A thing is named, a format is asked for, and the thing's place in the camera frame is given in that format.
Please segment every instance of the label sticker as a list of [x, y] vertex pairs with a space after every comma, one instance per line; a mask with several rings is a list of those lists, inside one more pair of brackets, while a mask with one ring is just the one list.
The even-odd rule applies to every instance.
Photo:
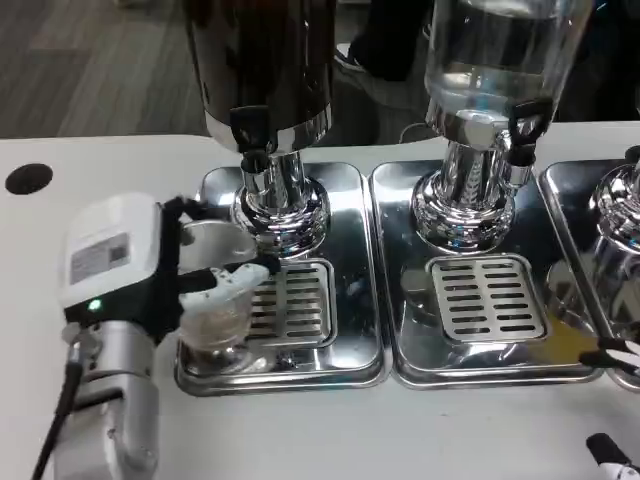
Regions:
[[71, 285], [129, 263], [129, 234], [98, 242], [71, 257]]

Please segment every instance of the green indicator light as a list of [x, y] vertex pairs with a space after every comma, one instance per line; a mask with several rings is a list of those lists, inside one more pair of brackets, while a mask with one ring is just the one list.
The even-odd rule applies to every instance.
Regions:
[[89, 302], [89, 311], [90, 312], [97, 312], [101, 308], [102, 308], [102, 300], [100, 300], [99, 298], [95, 298], [95, 299], [91, 300], [91, 302]]

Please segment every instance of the black tap handle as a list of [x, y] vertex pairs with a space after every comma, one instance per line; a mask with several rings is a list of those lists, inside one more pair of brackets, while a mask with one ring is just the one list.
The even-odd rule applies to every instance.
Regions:
[[[520, 120], [526, 120], [539, 116], [540, 120], [536, 123], [531, 132], [523, 134], [518, 128]], [[517, 105], [511, 106], [509, 115], [509, 135], [514, 146], [524, 146], [535, 144], [544, 132], [547, 131], [553, 120], [553, 99], [542, 97], [536, 100], [530, 100]]]
[[[536, 142], [547, 131], [553, 118], [553, 99], [548, 97], [530, 100], [512, 105], [509, 115], [509, 135], [511, 150], [508, 162], [516, 167], [530, 167], [536, 161]], [[523, 134], [518, 128], [518, 122], [539, 117], [533, 130]]]
[[240, 153], [252, 150], [271, 153], [278, 148], [278, 137], [271, 129], [267, 105], [232, 108], [229, 110], [229, 123]]

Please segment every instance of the clear water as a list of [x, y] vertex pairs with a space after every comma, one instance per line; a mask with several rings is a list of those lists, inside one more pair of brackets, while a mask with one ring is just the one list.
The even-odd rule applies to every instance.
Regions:
[[503, 128], [511, 102], [544, 95], [550, 0], [449, 0], [437, 12], [425, 83], [445, 111]]

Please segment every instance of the stainless steel dispenser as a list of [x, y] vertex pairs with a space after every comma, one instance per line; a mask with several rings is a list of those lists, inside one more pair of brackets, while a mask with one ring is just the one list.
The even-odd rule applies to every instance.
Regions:
[[[600, 336], [634, 341], [640, 334], [639, 159], [636, 146], [624, 160], [564, 162], [540, 176], [567, 253], [551, 272], [568, 280], [555, 301], [569, 316], [590, 316]], [[610, 375], [640, 392], [636, 377], [619, 370]]]
[[283, 267], [256, 290], [242, 345], [181, 346], [178, 384], [200, 396], [376, 384], [387, 369], [370, 198], [354, 167], [304, 165], [300, 152], [331, 125], [335, 0], [183, 5], [207, 127], [242, 154], [207, 174], [200, 201]]
[[591, 5], [436, 1], [425, 86], [444, 163], [389, 163], [370, 181], [395, 369], [412, 388], [598, 375], [578, 361], [590, 324], [546, 301], [563, 255], [530, 179]]

